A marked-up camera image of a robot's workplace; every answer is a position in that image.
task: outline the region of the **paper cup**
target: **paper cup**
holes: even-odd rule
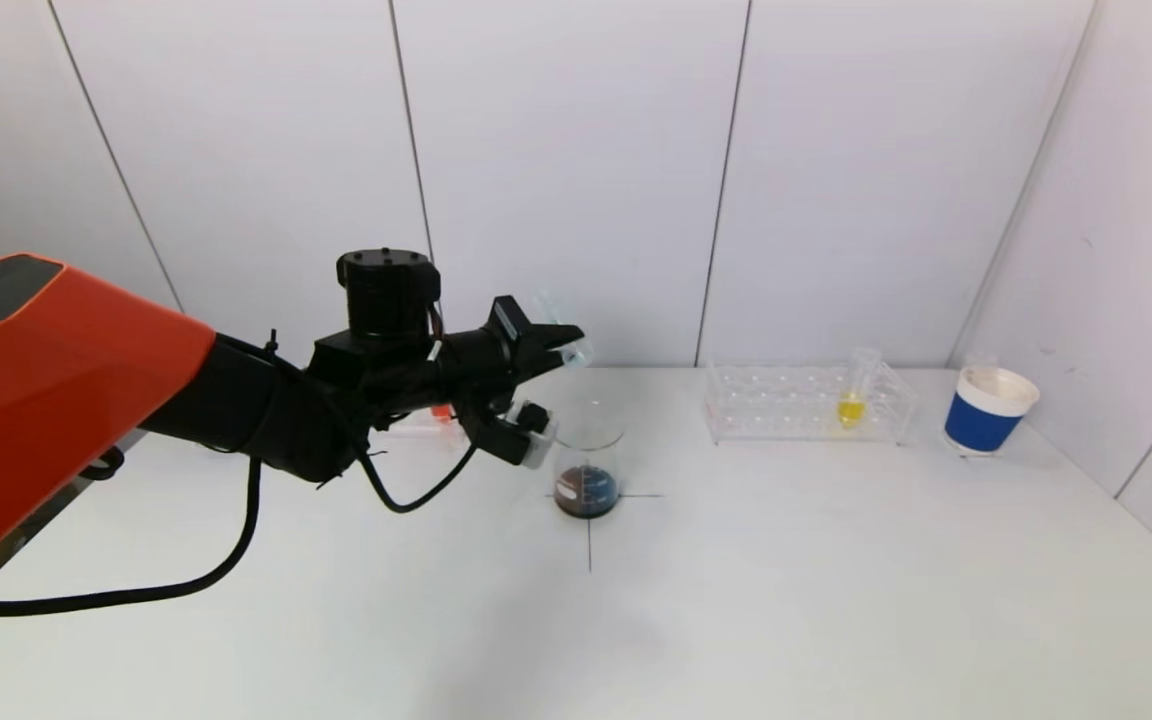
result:
[[[1001,367],[964,367],[945,422],[945,435],[963,455],[992,455],[1038,402],[1033,382]]]

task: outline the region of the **test tube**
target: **test tube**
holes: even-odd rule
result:
[[[838,395],[838,420],[844,429],[855,429],[865,418],[865,404],[869,401],[869,389],[873,387],[878,365],[882,355],[873,347],[858,347],[851,350],[847,363],[847,378]]]

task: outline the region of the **black cable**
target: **black cable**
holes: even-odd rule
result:
[[[88,478],[89,480],[108,480],[118,473],[118,469],[123,465],[123,452],[118,448],[118,446],[109,447],[108,450],[101,452],[99,457],[104,465],[97,465],[92,462],[91,465],[78,470],[79,478]]]
[[[134,602],[153,602],[159,600],[172,600],[175,597],[184,597],[196,592],[205,591],[211,585],[220,582],[234,566],[242,560],[250,546],[252,536],[256,533],[256,516],[260,511],[260,469],[262,462],[252,457],[247,465],[247,515],[243,518],[243,529],[238,533],[238,543],[234,544],[229,556],[225,558],[220,564],[215,566],[206,575],[199,578],[189,579],[184,583],[169,585],[157,585],[157,588],[127,589],[127,591],[97,592],[90,594],[74,594],[68,597],[50,597],[44,600],[0,600],[0,617],[22,617],[25,615],[54,615],[59,612],[94,611],[97,607],[113,607],[115,605],[132,605]]]

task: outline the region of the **white table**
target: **white table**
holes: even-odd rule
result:
[[[266,475],[229,578],[169,602],[0,619],[0,717],[1152,720],[1152,537],[1026,425],[907,447],[708,440],[699,370],[582,370],[630,402],[628,497],[571,520],[479,456],[412,515],[361,471]],[[415,497],[460,454],[389,439]],[[151,437],[0,573],[0,598],[173,582],[229,551],[244,460]]]

